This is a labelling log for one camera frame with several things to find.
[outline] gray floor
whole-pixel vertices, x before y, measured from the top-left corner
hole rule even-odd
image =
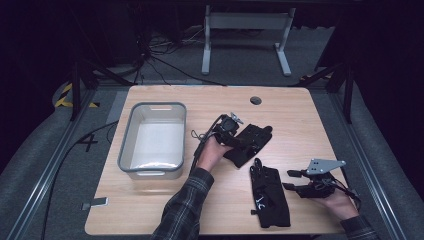
[[[298,82],[300,76],[313,73],[315,64],[327,42],[332,29],[292,30],[286,46],[286,55],[292,76],[284,77],[279,67],[273,43],[278,42],[279,33],[272,31],[214,32],[210,74],[201,75],[203,54],[202,39],[190,45],[156,57],[190,74],[191,77],[154,60],[145,64],[136,81],[143,84],[202,84],[195,78],[207,79],[227,85],[278,86],[284,87]],[[134,81],[135,74],[126,77]],[[364,214],[379,233],[381,239],[424,239],[424,205],[418,194],[403,174],[390,148],[375,125],[372,116],[355,87],[352,103],[352,125],[340,116],[340,93],[327,94],[322,86],[327,80],[313,84],[311,95],[338,159],[348,162],[346,176],[350,186],[362,199],[361,214]],[[127,87],[112,81],[102,80],[90,102],[100,107],[87,108],[74,133],[65,146],[72,144],[90,131],[117,120],[125,98]],[[52,96],[57,101],[62,88]],[[42,192],[42,201],[32,205],[28,199],[52,156],[58,156],[61,144],[70,126],[71,108],[58,107],[21,146],[7,169],[0,176],[0,239],[6,239],[11,230],[19,239],[40,239],[49,192]],[[89,202],[95,193],[104,161],[113,138],[114,125],[94,132],[93,144],[87,152],[85,144],[76,144],[69,151],[54,184],[49,207],[45,239],[147,239],[148,236],[89,236],[84,231],[87,211],[81,204]],[[364,166],[369,163],[371,172]],[[344,239],[343,235],[319,236],[317,239]],[[231,236],[230,239],[247,239]],[[294,239],[294,237],[270,236],[254,239]]]

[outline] black wall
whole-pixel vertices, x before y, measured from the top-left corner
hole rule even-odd
[[[323,63],[350,62],[365,104],[423,198],[422,8],[419,1],[379,2],[363,8],[361,14],[346,11],[348,17],[334,31]]]

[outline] plastic container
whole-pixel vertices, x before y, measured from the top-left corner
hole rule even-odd
[[[182,174],[186,107],[178,102],[138,103],[130,113],[118,157],[132,179],[176,179]]]

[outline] flannel shirt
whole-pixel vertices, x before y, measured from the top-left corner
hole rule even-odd
[[[202,169],[195,168],[183,187],[166,204],[162,220],[150,239],[197,239],[200,213],[214,179]]]
[[[202,169],[195,168],[182,188],[166,204],[162,220],[151,240],[194,240],[199,236],[200,214],[203,202],[214,179]],[[340,222],[349,240],[378,240],[377,233],[368,221],[354,217]]]

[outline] table top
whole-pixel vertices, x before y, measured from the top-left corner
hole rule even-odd
[[[250,98],[261,98],[254,105]],[[175,180],[132,180],[117,159],[131,108],[139,102],[181,102],[187,108],[185,156],[182,176]],[[151,234],[160,223],[166,202],[187,179],[199,140],[221,114],[234,112],[244,125],[272,126],[273,137],[257,154],[263,165],[276,168],[282,182],[305,185],[307,178],[288,177],[287,170],[306,169],[312,158],[336,159],[308,90],[277,87],[136,86],[127,100],[106,159],[95,198],[108,205],[92,207],[85,225],[91,235]],[[249,167],[240,169],[223,159],[212,171],[215,183],[203,205],[200,234],[325,234],[343,232],[325,208],[297,193],[285,191],[291,227],[262,229],[256,215]],[[346,183],[340,169],[332,174]]]

